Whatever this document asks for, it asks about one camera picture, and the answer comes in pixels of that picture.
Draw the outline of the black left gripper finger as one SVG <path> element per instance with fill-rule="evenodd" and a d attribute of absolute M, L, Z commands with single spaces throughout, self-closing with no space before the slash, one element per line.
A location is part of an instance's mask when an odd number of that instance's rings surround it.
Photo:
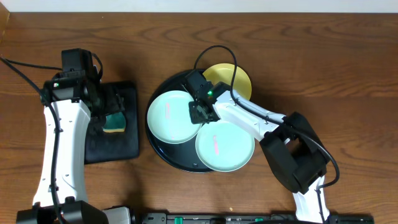
<path fill-rule="evenodd" d="M 119 94 L 106 95 L 104 98 L 103 115 L 115 114 L 125 110 L 124 100 Z"/>
<path fill-rule="evenodd" d="M 102 136 L 104 134 L 103 127 L 106 123 L 105 116 L 92 118 L 88 125 L 89 136 Z"/>

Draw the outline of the green scouring sponge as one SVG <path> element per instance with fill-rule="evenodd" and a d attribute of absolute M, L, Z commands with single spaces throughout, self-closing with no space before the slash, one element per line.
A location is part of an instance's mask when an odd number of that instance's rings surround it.
<path fill-rule="evenodd" d="M 126 128 L 126 119 L 122 112 L 106 116 L 106 122 L 103 126 L 105 133 L 123 133 Z"/>

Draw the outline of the mint green plate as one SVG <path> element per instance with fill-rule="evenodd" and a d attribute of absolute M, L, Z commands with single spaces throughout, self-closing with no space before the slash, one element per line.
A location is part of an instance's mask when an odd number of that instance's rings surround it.
<path fill-rule="evenodd" d="M 201 127 L 195 149 L 208 168 L 232 172 L 249 162 L 254 154 L 255 139 L 233 123 L 217 121 Z"/>
<path fill-rule="evenodd" d="M 190 119 L 189 102 L 192 96 L 186 91 L 172 90 L 159 95 L 149 106 L 147 124 L 151 133 L 169 144 L 191 140 L 201 128 Z"/>

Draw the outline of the yellow plate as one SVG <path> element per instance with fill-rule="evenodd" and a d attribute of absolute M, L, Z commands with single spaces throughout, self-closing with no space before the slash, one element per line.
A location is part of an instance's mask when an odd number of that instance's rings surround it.
<path fill-rule="evenodd" d="M 204 77 L 216 85 L 223 82 L 230 85 L 233 77 L 234 65 L 231 63 L 219 63 L 207 68 Z M 236 90 L 243 98 L 250 100 L 252 95 L 252 85 L 248 74 L 240 67 L 237 67 L 233 89 Z"/>

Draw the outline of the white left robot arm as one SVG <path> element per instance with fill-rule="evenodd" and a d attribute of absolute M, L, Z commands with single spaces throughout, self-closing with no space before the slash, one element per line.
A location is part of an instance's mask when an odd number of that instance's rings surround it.
<path fill-rule="evenodd" d="M 45 82 L 46 141 L 42 173 L 32 208 L 17 223 L 131 223 L 130 210 L 100 210 L 87 202 L 85 140 L 91 111 L 82 99 L 88 79 L 82 71 L 59 73 Z"/>

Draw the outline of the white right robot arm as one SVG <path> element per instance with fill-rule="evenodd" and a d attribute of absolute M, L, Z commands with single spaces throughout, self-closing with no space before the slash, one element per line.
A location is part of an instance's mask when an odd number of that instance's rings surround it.
<path fill-rule="evenodd" d="M 298 220 L 329 217 L 322 187 L 329 158 L 300 114 L 265 110 L 223 82 L 184 84 L 154 95 L 146 130 L 159 156 L 196 173 L 238 170 L 259 144 L 274 176 L 293 193 Z"/>

